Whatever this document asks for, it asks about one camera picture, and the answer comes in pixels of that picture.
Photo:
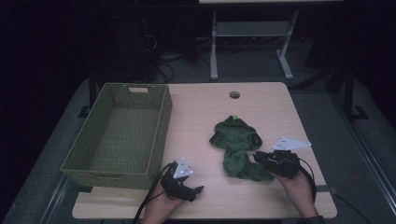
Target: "wrist strap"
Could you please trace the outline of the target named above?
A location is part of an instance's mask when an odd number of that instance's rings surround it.
[[[297,224],[324,224],[323,216],[307,217],[297,221]]]

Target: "person's right hand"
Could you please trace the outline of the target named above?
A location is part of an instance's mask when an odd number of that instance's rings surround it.
[[[306,176],[299,171],[293,179],[271,173],[283,186],[289,201],[302,218],[317,217],[318,211],[312,198],[311,186]]]

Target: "table hole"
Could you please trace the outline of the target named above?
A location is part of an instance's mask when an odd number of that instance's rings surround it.
[[[237,91],[232,91],[230,92],[230,97],[233,99],[238,99],[239,97],[241,97],[241,94]]]

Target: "green cloth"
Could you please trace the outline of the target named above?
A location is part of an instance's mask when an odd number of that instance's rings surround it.
[[[264,165],[249,160],[247,151],[259,149],[262,139],[254,128],[237,116],[230,116],[218,123],[209,142],[226,150],[223,168],[227,175],[254,181],[274,179]]]

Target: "green basket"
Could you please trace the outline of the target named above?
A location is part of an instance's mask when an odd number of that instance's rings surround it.
[[[149,189],[171,110],[167,85],[105,84],[61,171],[82,186]]]

